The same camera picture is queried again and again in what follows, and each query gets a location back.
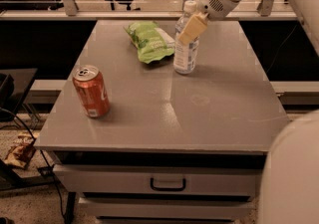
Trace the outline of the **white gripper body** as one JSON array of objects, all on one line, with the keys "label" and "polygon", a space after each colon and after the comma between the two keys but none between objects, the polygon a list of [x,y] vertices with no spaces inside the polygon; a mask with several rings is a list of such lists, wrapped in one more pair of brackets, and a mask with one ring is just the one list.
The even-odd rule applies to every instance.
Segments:
[{"label": "white gripper body", "polygon": [[198,10],[207,15],[209,20],[225,18],[236,6],[236,0],[199,0]]}]

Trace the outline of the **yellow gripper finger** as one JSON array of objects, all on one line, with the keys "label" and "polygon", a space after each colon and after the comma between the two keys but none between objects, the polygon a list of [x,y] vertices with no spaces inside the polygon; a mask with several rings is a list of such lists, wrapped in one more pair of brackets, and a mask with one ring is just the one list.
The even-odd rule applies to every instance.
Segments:
[{"label": "yellow gripper finger", "polygon": [[200,36],[207,28],[208,14],[198,12],[193,14],[187,21],[185,27],[178,36],[178,40],[188,45],[195,38]]}]

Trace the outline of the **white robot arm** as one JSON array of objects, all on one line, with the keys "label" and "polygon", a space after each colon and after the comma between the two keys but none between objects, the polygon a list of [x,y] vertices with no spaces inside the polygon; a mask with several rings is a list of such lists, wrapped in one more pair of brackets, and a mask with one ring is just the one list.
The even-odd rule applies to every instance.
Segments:
[{"label": "white robot arm", "polygon": [[[198,0],[197,11],[178,37],[188,43],[209,20],[224,19],[241,0]],[[319,0],[287,0],[308,39],[299,43],[268,71],[274,81],[318,79]],[[258,224],[319,224],[319,112],[287,124],[273,140],[260,183]]]}]

